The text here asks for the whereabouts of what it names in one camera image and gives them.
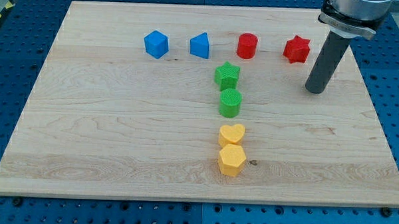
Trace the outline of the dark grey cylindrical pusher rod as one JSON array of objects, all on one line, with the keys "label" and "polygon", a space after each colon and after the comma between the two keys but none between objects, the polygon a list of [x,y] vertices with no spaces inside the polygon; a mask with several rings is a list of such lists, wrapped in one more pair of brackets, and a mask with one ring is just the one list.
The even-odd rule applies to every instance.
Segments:
[{"label": "dark grey cylindrical pusher rod", "polygon": [[305,88],[313,94],[321,94],[327,87],[332,75],[340,63],[351,39],[330,31],[317,60],[305,83]]}]

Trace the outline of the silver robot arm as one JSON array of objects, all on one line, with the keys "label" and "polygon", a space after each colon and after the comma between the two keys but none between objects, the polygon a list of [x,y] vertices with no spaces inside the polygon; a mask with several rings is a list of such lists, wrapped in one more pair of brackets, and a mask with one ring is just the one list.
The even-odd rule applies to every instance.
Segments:
[{"label": "silver robot arm", "polygon": [[383,24],[393,0],[324,0],[318,16],[330,27],[305,88],[320,94],[350,45],[352,39],[372,39]]}]

